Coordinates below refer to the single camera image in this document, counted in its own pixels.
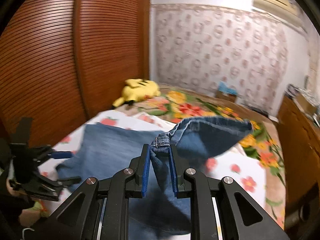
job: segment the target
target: jeans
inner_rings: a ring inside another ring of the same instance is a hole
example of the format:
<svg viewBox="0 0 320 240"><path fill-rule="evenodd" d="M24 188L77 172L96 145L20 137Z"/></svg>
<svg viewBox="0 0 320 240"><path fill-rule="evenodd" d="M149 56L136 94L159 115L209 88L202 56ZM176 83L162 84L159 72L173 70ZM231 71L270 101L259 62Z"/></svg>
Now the jeans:
<svg viewBox="0 0 320 240"><path fill-rule="evenodd" d="M129 166L150 144L151 162L148 191L143 199L130 199L129 239L164 239L190 232L190 200L177 199L172 192L168 166L170 144L190 166L201 169L206 160L222 154L245 137L252 127L248 121L223 117L194 117L171 131L134 131L103 124L87 125L81 149L57 167L59 178L81 176L105 179Z"/></svg>
<svg viewBox="0 0 320 240"><path fill-rule="evenodd" d="M152 142L151 162L161 191L169 202L190 218L190 200L177 199L172 192L168 154L175 144L180 157L191 168L202 170L208 158L220 155L252 131L251 123L222 116L192 117L178 123L171 131L159 134Z"/></svg>

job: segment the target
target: wardrobe door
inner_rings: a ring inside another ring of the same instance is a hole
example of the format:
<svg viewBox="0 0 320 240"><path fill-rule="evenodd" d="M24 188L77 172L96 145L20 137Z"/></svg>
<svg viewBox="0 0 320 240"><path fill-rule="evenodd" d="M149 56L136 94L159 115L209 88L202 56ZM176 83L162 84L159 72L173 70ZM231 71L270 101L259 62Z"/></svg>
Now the wardrobe door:
<svg viewBox="0 0 320 240"><path fill-rule="evenodd" d="M0 111L9 132L54 145L85 122L73 54L74 0L26 0L0 37Z"/></svg>
<svg viewBox="0 0 320 240"><path fill-rule="evenodd" d="M111 107L126 79L143 77L142 2L75 0L75 57L89 117Z"/></svg>

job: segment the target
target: wooden furniture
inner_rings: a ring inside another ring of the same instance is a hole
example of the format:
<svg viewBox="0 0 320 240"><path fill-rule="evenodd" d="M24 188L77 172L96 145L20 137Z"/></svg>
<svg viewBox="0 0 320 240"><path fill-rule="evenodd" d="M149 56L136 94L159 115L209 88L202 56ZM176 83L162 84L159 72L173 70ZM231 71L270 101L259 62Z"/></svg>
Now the wooden furniture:
<svg viewBox="0 0 320 240"><path fill-rule="evenodd" d="M143 0L143 78L149 80L150 0Z"/></svg>
<svg viewBox="0 0 320 240"><path fill-rule="evenodd" d="M303 196L320 182L320 130L284 96L277 126L286 179L286 212L294 211Z"/></svg>
<svg viewBox="0 0 320 240"><path fill-rule="evenodd" d="M232 103L234 103L236 101L236 99L237 99L236 95L226 94L226 93L223 93L221 91L217 91L215 97L219 98L219 99L230 101Z"/></svg>
<svg viewBox="0 0 320 240"><path fill-rule="evenodd" d="M0 37L6 132L32 117L30 145L54 145L143 78L143 1L25 0Z"/></svg>

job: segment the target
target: white wall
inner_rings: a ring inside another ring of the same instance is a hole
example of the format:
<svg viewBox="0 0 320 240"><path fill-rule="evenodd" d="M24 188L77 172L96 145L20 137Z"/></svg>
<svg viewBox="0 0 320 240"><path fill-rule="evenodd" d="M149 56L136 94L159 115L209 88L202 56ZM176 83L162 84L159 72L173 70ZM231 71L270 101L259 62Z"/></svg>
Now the white wall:
<svg viewBox="0 0 320 240"><path fill-rule="evenodd" d="M186 3L186 4L208 4L223 6L229 8L235 8L239 10L251 11L252 0L152 0L152 4L168 4L168 3ZM287 43L289 62L287 72L283 78L283 81L279 85L277 95L273 104L273 109L270 112L272 115L276 115L280 104L282 102L283 92L289 83L296 86L303 86L304 77L308 74L309 58L307 52L307 41L305 38L291 29L290 27L283 25ZM155 44L155 14L154 9L151 9L150 17L150 74L151 79L157 81L156 76L156 44Z"/></svg>

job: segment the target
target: metal screw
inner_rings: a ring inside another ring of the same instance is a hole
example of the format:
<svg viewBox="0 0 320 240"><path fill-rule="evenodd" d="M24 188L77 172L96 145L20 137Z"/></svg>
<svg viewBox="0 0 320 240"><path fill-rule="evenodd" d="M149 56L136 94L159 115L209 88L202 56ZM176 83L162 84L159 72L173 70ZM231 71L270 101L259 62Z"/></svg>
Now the metal screw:
<svg viewBox="0 0 320 240"><path fill-rule="evenodd" d="M123 173L126 174L126 175L130 175L130 174L133 173L133 169L131 169L131 168L126 168L126 169L123 170Z"/></svg>
<svg viewBox="0 0 320 240"><path fill-rule="evenodd" d="M190 174L190 175L193 175L196 173L196 170L193 169L193 168L189 168L189 169L186 169L186 173Z"/></svg>
<svg viewBox="0 0 320 240"><path fill-rule="evenodd" d="M87 184L92 185L96 183L96 178L91 177L86 180Z"/></svg>
<svg viewBox="0 0 320 240"><path fill-rule="evenodd" d="M225 177L225 178L223 179L223 181L224 181L225 183L227 183L227 184L231 184L231 183L233 182L233 178L231 178L231 177Z"/></svg>

